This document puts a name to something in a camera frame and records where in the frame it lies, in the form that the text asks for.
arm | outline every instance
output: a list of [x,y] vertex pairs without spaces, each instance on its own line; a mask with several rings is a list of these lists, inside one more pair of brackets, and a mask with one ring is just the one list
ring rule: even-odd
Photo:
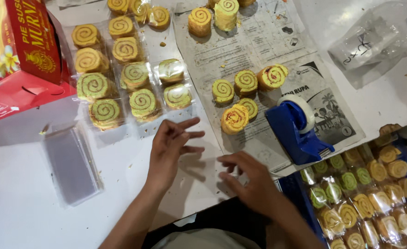
[[173,184],[179,156],[205,150],[200,147],[185,146],[190,138],[205,135],[204,132],[185,132],[185,129],[198,122],[200,122],[199,118],[189,119],[179,124],[168,120],[162,122],[152,142],[145,185],[103,241],[100,249],[142,247],[157,208]]
[[[219,174],[223,182],[245,205],[269,217],[282,227],[295,248],[325,248],[300,216],[296,207],[275,187],[267,167],[243,151],[221,156],[218,160],[223,163],[223,166],[228,167],[227,173]],[[240,173],[246,173],[249,178],[249,183],[245,187],[228,174],[232,173],[236,166],[239,167]]]

plastic bag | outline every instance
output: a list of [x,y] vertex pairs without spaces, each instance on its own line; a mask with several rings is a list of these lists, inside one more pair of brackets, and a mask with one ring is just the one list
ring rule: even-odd
[[407,3],[369,9],[328,54],[354,88],[378,79],[407,56]]

forearm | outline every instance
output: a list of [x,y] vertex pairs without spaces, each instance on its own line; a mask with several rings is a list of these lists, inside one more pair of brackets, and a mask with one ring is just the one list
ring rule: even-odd
[[302,218],[297,208],[284,196],[280,197],[276,205],[276,213],[272,217],[288,236],[295,248],[324,249],[324,245]]
[[145,184],[99,249],[138,249],[142,246],[165,192]]

human hand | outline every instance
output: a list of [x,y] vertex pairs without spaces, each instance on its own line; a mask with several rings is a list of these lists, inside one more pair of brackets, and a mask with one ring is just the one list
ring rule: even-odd
[[[227,172],[219,173],[223,182],[239,197],[246,206],[261,213],[271,219],[276,218],[276,211],[283,195],[275,187],[266,166],[257,162],[252,156],[240,151],[231,155],[217,158],[228,167]],[[246,186],[228,173],[234,171],[234,167],[239,167],[239,173],[245,172],[249,178]]]
[[186,132],[200,122],[198,117],[181,123],[162,121],[152,141],[152,149],[146,185],[166,192],[177,174],[179,157],[186,153],[201,153],[203,147],[185,146],[190,138],[203,137],[205,132]]

flower illustration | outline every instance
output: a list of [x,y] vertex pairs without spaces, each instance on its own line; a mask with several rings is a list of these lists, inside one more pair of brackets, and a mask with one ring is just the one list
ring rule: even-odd
[[0,78],[4,78],[7,73],[12,74],[19,70],[19,58],[13,56],[13,48],[5,46],[4,54],[0,56]]

